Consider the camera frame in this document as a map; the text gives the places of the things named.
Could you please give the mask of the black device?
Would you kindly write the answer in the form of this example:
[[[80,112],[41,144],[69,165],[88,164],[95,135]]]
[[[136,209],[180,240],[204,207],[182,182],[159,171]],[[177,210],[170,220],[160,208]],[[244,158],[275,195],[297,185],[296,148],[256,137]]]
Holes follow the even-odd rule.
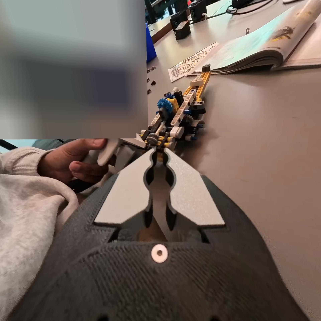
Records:
[[[206,0],[195,0],[191,2],[189,11],[193,23],[205,20],[207,16]]]
[[[185,39],[191,34],[187,11],[179,11],[178,13],[171,15],[170,23],[176,41]]]

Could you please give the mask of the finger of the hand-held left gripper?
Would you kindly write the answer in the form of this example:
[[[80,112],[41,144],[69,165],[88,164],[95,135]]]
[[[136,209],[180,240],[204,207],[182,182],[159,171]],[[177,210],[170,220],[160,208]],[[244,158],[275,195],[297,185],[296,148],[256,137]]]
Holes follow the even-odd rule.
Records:
[[[147,149],[147,144],[139,134],[136,134],[135,138],[121,138],[120,141],[122,145],[128,146],[131,149],[139,149],[139,150]]]

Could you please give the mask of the person's left forearm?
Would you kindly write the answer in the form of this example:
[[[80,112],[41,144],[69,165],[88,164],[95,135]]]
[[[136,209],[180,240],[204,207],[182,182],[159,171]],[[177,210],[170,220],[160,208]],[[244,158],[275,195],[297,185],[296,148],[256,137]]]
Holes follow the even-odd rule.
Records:
[[[39,176],[39,162],[51,151],[53,150],[22,147],[1,153],[0,173],[8,175]]]

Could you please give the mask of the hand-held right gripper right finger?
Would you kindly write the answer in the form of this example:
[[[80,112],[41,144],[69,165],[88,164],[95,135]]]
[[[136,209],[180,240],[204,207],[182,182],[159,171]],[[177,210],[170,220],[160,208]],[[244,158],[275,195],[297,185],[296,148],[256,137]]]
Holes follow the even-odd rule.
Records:
[[[170,230],[199,230],[225,226],[201,174],[173,151],[165,148],[163,164],[170,186],[166,222]]]

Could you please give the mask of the lego instruction booklet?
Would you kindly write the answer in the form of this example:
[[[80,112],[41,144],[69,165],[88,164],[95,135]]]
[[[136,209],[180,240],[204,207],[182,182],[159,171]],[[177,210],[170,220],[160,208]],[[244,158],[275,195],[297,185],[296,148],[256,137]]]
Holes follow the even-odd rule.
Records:
[[[212,74],[320,67],[320,10],[320,1],[297,4],[261,28],[216,45],[188,76],[200,74],[204,65]]]

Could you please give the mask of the person's left hand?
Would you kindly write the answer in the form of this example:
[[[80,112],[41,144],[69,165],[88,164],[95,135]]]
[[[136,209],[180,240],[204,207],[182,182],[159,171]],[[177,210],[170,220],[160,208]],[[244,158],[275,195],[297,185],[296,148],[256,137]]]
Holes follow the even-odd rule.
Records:
[[[107,139],[76,139],[44,155],[37,172],[40,176],[68,184],[73,178],[87,183],[98,183],[108,172],[108,165],[84,163],[91,150],[101,150]]]

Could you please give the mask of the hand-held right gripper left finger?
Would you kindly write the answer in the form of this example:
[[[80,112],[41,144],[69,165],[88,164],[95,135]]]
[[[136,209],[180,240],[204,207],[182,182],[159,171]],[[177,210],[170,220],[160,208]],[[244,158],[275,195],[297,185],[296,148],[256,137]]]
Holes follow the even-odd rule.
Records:
[[[152,197],[156,149],[152,148],[122,169],[94,219],[97,225],[147,228],[152,221]]]

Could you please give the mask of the blue box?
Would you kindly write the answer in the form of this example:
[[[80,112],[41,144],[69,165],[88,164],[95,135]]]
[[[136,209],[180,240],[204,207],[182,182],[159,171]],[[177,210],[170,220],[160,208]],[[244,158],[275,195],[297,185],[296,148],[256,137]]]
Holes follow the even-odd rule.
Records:
[[[155,47],[150,35],[150,31],[148,28],[148,24],[147,22],[145,23],[146,25],[146,50],[147,50],[147,60],[146,62],[149,63],[150,61],[152,61],[154,58],[157,57],[157,53],[155,51]]]

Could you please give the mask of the lego crane model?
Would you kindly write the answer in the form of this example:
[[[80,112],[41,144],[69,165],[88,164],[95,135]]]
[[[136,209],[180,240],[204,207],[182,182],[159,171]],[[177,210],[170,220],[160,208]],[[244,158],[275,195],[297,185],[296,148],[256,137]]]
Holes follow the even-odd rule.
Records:
[[[162,152],[168,148],[173,151],[178,142],[197,140],[198,130],[205,124],[206,108],[202,96],[210,76],[211,65],[205,64],[184,92],[174,88],[159,99],[156,116],[148,129],[139,134],[146,145],[145,150],[156,148]]]

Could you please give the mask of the sticker sheet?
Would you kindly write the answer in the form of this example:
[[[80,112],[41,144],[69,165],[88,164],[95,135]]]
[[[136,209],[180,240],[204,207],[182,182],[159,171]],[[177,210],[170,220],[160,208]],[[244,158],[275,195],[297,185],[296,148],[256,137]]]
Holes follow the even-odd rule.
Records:
[[[218,46],[218,42],[214,42],[211,45],[205,47],[204,49],[198,51],[197,53],[193,54],[192,56],[184,59],[183,61],[179,62],[175,66],[168,69],[168,74],[170,77],[170,82],[173,83],[185,76],[187,76],[195,66],[216,46]]]

